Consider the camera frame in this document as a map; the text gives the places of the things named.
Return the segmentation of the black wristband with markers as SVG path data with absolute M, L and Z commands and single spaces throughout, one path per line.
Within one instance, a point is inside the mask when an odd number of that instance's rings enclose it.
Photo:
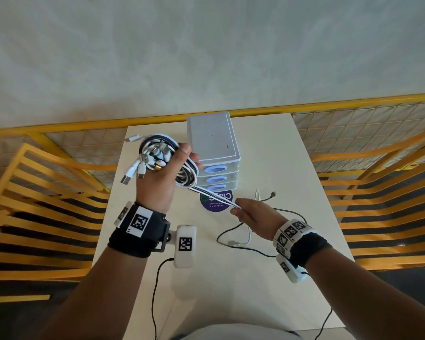
M 166 214 L 128 201 L 116 219 L 108 247 L 138 258 L 164 252 L 170 230 Z
M 273 237 L 277 252 L 293 267 L 305 268 L 309 259 L 332 245 L 306 222 L 292 219 L 283 224 Z

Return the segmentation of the white plastic drawer unit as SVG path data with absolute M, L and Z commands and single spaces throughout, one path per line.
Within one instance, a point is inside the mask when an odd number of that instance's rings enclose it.
M 203 165 L 197 186 L 215 193 L 236 189 L 241 156 L 229 112 L 188 117 L 187 137 Z

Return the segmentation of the person's right forearm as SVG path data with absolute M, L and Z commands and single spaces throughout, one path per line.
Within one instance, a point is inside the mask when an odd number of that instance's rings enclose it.
M 356 340 L 425 340 L 425 306 L 333 248 L 305 266 Z

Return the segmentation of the person's right hand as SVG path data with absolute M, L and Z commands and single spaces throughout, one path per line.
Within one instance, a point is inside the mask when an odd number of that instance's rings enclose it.
M 255 234 L 272 241 L 277 231 L 288 222 L 288 219 L 262 201 L 250 210 L 232 208 L 230 213 L 246 224 Z

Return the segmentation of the person's left forearm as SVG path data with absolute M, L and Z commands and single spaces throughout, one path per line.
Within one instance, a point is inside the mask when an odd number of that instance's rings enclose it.
M 43 327 L 38 340 L 122 340 L 152 242 L 114 243 Z

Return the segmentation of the yellow slatted bench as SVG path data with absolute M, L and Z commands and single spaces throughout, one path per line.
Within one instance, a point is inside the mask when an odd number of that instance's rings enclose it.
M 28 283 L 78 283 L 90 271 L 110 188 L 88 164 L 22 144 L 0 178 L 0 304 L 46 301 Z
M 371 163 L 320 182 L 358 264 L 370 271 L 425 267 L 425 130 L 381 149 L 322 154 L 313 163 Z

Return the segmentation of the black right wristband with markers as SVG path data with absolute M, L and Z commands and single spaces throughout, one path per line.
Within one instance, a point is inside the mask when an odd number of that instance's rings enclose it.
M 293 267 L 305 268 L 309 259 L 332 245 L 306 222 L 292 219 L 283 224 L 273 237 L 277 252 Z

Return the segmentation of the yellow metal mesh fence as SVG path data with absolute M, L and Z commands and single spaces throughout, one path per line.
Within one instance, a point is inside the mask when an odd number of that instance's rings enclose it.
M 319 173 L 358 170 L 399 147 L 425 142 L 425 93 L 340 102 L 320 102 L 229 111 L 236 138 L 244 141 L 252 132 L 275 133 L 291 145 L 299 134 Z M 47 152 L 62 156 L 68 148 L 106 146 L 140 133 L 165 133 L 177 141 L 187 139 L 188 117 L 202 114 L 165 115 L 56 125 L 0 129 L 0 139 L 26 136 Z

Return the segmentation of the purple round sticker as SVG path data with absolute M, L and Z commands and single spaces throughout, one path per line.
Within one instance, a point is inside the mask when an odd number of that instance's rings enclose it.
M 233 201 L 233 193 L 232 190 L 224 190 L 221 192 L 216 192 L 222 198 L 225 198 L 228 201 Z M 201 205 L 210 212 L 222 212 L 226 209 L 230 208 L 230 205 L 217 201 L 210 196 L 200 194 L 199 197 Z

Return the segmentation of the black left wristband with markers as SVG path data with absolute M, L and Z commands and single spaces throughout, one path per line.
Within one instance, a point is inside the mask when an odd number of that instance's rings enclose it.
M 116 219 L 108 247 L 138 258 L 164 252 L 170 230 L 166 214 L 128 201 Z

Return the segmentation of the person's white shirt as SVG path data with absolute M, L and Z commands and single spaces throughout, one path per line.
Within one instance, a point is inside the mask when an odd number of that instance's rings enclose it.
M 183 333 L 170 340 L 304 340 L 296 332 L 284 331 L 249 324 L 216 324 L 190 333 Z

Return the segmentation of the person's left hand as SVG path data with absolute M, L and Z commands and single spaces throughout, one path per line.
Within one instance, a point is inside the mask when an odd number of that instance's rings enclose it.
M 189 157 L 198 168 L 199 155 L 192 153 Z M 182 167 L 173 167 L 173 156 L 169 163 L 159 171 L 147 171 L 145 176 L 136 180 L 136 203 L 146 209 L 167 214 L 174 197 L 176 177 Z

